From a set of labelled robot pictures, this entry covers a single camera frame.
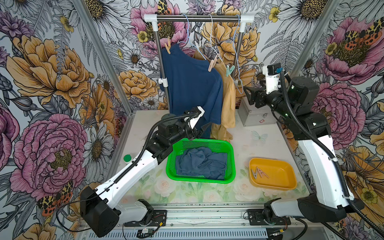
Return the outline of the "slate blue t-shirt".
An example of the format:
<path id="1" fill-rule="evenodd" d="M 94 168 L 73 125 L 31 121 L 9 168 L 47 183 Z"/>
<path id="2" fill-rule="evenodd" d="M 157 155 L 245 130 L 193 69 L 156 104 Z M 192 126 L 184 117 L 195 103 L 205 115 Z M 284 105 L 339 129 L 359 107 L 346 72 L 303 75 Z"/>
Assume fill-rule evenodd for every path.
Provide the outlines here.
<path id="1" fill-rule="evenodd" d="M 223 181 L 227 170 L 227 157 L 227 153 L 216 153 L 205 147 L 187 149 L 182 155 L 176 156 L 176 172 L 179 176 Z"/>

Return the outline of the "teal clothespin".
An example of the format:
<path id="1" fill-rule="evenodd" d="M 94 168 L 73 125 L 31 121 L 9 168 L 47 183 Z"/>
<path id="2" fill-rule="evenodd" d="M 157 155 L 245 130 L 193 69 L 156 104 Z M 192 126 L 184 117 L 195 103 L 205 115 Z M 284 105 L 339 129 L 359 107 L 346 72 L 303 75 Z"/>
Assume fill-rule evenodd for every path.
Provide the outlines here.
<path id="1" fill-rule="evenodd" d="M 229 77 L 235 70 L 235 66 L 226 65 L 226 77 Z"/>

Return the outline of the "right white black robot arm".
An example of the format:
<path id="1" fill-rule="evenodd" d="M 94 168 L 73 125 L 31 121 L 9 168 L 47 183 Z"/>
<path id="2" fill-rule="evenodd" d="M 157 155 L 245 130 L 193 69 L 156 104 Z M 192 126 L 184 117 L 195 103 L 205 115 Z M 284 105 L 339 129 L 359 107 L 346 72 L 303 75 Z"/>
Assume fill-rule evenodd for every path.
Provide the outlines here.
<path id="1" fill-rule="evenodd" d="M 244 87 L 248 102 L 256 108 L 270 107 L 283 118 L 286 127 L 298 141 L 313 175 L 316 192 L 307 197 L 267 202 L 265 219 L 298 217 L 313 223 L 337 222 L 347 214 L 360 214 L 364 203 L 355 198 L 347 186 L 333 146 L 327 118 L 312 112 L 319 86 L 309 78 L 289 79 L 286 93 L 282 88 Z"/>

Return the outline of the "tan t-shirt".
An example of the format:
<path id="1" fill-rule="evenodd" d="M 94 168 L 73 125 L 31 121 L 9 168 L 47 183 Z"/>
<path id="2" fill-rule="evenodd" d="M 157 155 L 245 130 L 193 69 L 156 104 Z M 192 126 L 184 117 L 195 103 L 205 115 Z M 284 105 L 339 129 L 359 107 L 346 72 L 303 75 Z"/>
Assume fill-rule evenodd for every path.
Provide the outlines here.
<path id="1" fill-rule="evenodd" d="M 192 100 L 194 106 L 206 111 L 203 118 L 212 123 L 210 135 L 203 139 L 216 139 L 229 142 L 233 139 L 227 129 L 234 128 L 236 90 L 233 78 L 226 77 L 226 67 L 219 61 L 211 72 L 209 61 L 195 52 L 193 55 L 197 67 L 197 80 L 193 84 Z"/>

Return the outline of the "light blue wire hanger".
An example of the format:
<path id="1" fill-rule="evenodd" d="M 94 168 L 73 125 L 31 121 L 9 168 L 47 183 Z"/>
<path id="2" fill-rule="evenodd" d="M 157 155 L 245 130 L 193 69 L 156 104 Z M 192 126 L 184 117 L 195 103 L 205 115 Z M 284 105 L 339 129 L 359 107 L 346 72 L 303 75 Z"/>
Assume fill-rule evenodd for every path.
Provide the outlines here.
<path id="1" fill-rule="evenodd" d="M 238 84 L 235 84 L 235 87 L 237 88 L 237 91 L 239 92 L 239 94 L 243 94 L 244 93 L 244 85 L 243 85 L 243 81 L 240 77 L 240 62 L 239 62 L 239 56 L 240 56 L 240 51 L 241 51 L 241 45 L 242 45 L 242 41 L 243 41 L 243 37 L 244 37 L 244 32 L 242 32 L 242 23 L 241 23 L 241 16 L 236 14 L 236 17 L 238 19 L 238 26 L 237 26 L 237 29 L 238 30 L 238 34 L 236 35 L 236 32 L 234 33 L 234 36 L 233 36 L 233 46 L 234 46 L 234 50 L 235 50 L 235 67 L 238 71 L 238 81 L 240 82 L 241 84 L 241 87 L 239 88 Z M 236 43 L 236 47 L 235 47 L 235 37 L 237 36 L 237 40 L 238 42 Z"/>

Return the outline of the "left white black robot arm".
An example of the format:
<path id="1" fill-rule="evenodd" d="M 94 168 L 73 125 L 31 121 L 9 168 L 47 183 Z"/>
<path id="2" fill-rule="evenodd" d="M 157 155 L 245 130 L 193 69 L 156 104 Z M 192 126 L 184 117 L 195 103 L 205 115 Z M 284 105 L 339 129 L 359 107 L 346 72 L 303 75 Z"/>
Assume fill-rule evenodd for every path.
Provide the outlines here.
<path id="1" fill-rule="evenodd" d="M 182 139 L 194 140 L 203 131 L 196 124 L 204 116 L 201 107 L 176 116 L 164 115 L 150 129 L 139 154 L 126 167 L 95 189 L 85 188 L 80 194 L 81 217 L 97 237 L 102 238 L 118 225 L 138 223 L 144 226 L 153 221 L 153 207 L 145 200 L 127 206 L 120 201 L 144 175 L 157 167 Z"/>

